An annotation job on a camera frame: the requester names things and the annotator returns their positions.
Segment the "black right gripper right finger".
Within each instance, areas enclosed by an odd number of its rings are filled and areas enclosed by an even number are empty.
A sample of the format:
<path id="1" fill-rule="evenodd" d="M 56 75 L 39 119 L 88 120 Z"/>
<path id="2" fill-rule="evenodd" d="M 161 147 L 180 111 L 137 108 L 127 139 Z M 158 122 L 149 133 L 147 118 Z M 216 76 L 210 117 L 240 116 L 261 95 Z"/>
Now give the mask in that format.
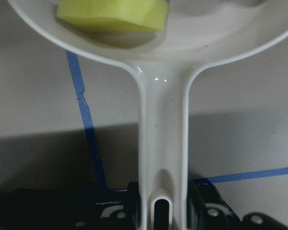
<path id="1" fill-rule="evenodd" d="M 238 230 L 240 218 L 210 183 L 188 181 L 187 228 L 189 230 Z"/>

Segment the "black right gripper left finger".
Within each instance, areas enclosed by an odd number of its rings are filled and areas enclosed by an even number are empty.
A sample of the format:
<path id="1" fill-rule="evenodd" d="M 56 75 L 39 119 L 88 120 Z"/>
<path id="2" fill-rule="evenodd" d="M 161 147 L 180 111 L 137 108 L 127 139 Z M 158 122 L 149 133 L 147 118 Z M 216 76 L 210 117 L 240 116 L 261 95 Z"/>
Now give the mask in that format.
<path id="1" fill-rule="evenodd" d="M 97 190 L 100 208 L 97 230 L 138 230 L 141 224 L 139 183 L 130 182 L 126 190 Z"/>

